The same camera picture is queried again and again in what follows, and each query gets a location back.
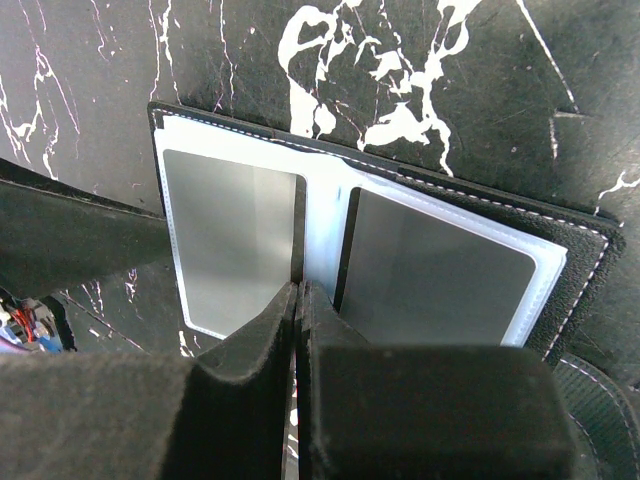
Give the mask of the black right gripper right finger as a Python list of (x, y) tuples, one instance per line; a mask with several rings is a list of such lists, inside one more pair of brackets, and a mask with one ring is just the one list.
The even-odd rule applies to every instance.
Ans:
[(527, 349), (368, 343), (324, 289), (297, 303), (303, 479), (568, 479), (575, 444)]

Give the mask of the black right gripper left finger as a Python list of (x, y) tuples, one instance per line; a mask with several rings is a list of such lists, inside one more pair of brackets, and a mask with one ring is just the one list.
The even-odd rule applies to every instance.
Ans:
[(298, 289), (195, 358), (1, 353), (5, 479), (279, 479)]

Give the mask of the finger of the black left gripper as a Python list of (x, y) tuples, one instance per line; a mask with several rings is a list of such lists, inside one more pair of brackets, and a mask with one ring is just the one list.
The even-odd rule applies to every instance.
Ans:
[(170, 254), (166, 220), (1, 161), (1, 288), (19, 299)]

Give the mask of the black blue card holder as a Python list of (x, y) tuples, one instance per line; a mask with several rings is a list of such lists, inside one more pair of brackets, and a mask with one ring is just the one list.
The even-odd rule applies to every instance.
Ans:
[(277, 147), (305, 157), (317, 154), (323, 173), (330, 171), (330, 161), (337, 160), (358, 173), (567, 248), (566, 266), (526, 345), (559, 374), (573, 423), (600, 478), (638, 478), (639, 423), (626, 395), (600, 369), (565, 351), (624, 249), (622, 233), (612, 220), (189, 107), (152, 101), (148, 115), (153, 133), (168, 132), (179, 124), (199, 140), (220, 133), (250, 146)]

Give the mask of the black credit card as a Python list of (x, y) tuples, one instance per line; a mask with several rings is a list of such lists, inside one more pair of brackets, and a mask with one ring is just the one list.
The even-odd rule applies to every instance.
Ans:
[(302, 280), (306, 181), (176, 150), (160, 166), (185, 323), (224, 339)]
[(350, 208), (335, 297), (344, 321), (371, 343), (502, 341), (530, 256), (361, 188)]

